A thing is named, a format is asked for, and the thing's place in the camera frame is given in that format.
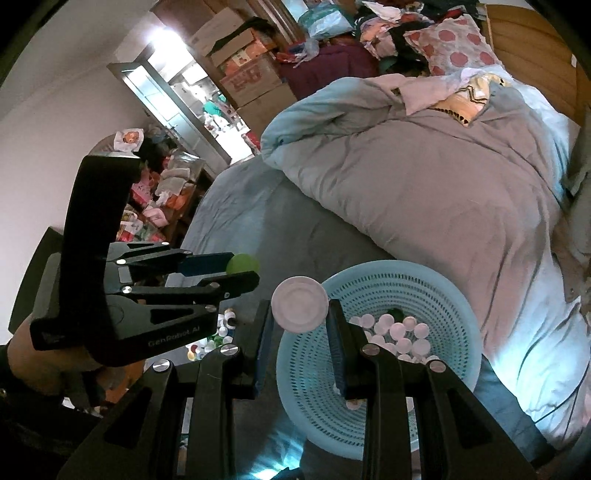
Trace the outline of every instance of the grey duvet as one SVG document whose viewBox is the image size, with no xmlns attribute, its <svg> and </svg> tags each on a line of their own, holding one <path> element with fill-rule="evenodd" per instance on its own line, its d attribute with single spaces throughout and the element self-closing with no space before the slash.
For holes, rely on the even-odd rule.
<svg viewBox="0 0 591 480">
<path fill-rule="evenodd" d="M 349 78 L 288 108 L 262 137 L 265 162 L 304 194 L 458 286 L 495 373 L 556 446 L 590 347 L 550 252 L 563 147 L 514 88 L 494 89 L 466 128 L 433 110 L 407 116 L 398 95 Z"/>
</svg>

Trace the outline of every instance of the doorway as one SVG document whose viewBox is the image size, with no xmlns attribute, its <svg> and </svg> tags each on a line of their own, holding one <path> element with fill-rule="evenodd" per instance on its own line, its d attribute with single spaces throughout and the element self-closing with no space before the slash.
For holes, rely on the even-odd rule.
<svg viewBox="0 0 591 480">
<path fill-rule="evenodd" d="M 159 31 L 135 62 L 108 67 L 188 152 L 214 171 L 253 157 L 244 140 L 249 128 L 174 31 Z"/>
</svg>

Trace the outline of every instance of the person's hand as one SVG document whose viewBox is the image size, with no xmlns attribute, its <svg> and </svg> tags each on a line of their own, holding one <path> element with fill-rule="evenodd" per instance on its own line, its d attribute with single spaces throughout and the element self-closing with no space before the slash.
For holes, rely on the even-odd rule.
<svg viewBox="0 0 591 480">
<path fill-rule="evenodd" d="M 8 345 L 8 365 L 12 374 L 26 386 L 44 395 L 64 393 L 67 372 L 97 371 L 96 382 L 106 390 L 119 385 L 123 368 L 103 367 L 84 347 L 37 351 L 33 347 L 29 326 L 31 317 L 23 321 Z"/>
</svg>

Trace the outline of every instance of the pillow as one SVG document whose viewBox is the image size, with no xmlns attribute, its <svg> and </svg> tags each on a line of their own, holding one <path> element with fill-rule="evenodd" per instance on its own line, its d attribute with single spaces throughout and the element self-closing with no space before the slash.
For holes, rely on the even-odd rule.
<svg viewBox="0 0 591 480">
<path fill-rule="evenodd" d="M 491 82 L 501 86 L 507 85 L 501 77 L 485 73 L 472 77 L 468 85 L 430 108 L 447 113 L 467 127 L 488 105 L 491 98 Z"/>
<path fill-rule="evenodd" d="M 448 75 L 467 67 L 502 65 L 470 15 L 448 18 L 431 27 L 406 32 L 404 38 L 425 56 L 433 75 Z"/>
</svg>

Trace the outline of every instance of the pink polka dot pillow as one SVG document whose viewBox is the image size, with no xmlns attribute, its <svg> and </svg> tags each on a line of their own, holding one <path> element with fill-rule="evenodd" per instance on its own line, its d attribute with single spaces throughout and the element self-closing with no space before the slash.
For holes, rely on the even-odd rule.
<svg viewBox="0 0 591 480">
<path fill-rule="evenodd" d="M 414 50 L 425 56 L 433 75 L 502 64 L 470 15 L 447 18 L 431 27 L 406 32 L 404 38 Z"/>
</svg>

